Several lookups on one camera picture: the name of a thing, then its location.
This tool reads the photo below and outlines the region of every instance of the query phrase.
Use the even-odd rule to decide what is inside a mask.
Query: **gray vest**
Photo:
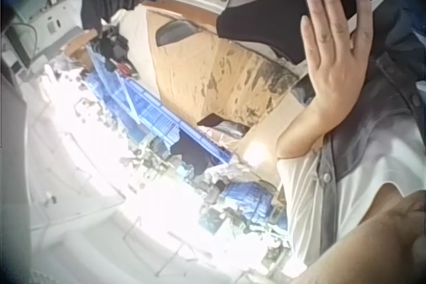
[[[337,183],[358,167],[372,131],[389,126],[390,118],[411,115],[425,141],[425,106],[415,86],[419,79],[410,72],[409,66],[403,65],[403,68],[408,70],[399,68],[388,53],[372,59],[357,104],[349,116],[325,137],[318,164],[319,182],[324,192],[321,254],[336,241]]]

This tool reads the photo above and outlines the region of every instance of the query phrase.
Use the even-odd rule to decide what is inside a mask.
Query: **pinky finger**
[[[308,64],[309,71],[316,70],[321,63],[320,51],[315,38],[314,27],[312,26],[311,19],[309,19],[308,16],[304,15],[302,17],[302,20],[300,21],[300,31],[302,33],[306,62]]]

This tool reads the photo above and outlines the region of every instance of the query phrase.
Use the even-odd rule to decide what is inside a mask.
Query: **snap button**
[[[418,94],[413,94],[413,96],[411,97],[411,101],[413,102],[413,104],[415,106],[420,106],[421,105],[421,100]]]
[[[325,183],[330,183],[330,182],[331,182],[331,175],[330,175],[330,173],[326,173],[326,174],[324,174],[324,175],[323,175],[323,177],[322,177],[322,180],[323,180]]]

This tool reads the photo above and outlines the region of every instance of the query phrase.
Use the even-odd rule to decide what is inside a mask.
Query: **white sleeve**
[[[278,161],[287,201],[288,235],[295,255],[306,265],[320,256],[322,189],[317,176],[319,156]]]

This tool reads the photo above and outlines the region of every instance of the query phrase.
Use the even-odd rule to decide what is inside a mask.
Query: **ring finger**
[[[322,0],[306,1],[308,2],[312,25],[314,26],[321,63],[332,62],[335,59],[334,42]]]

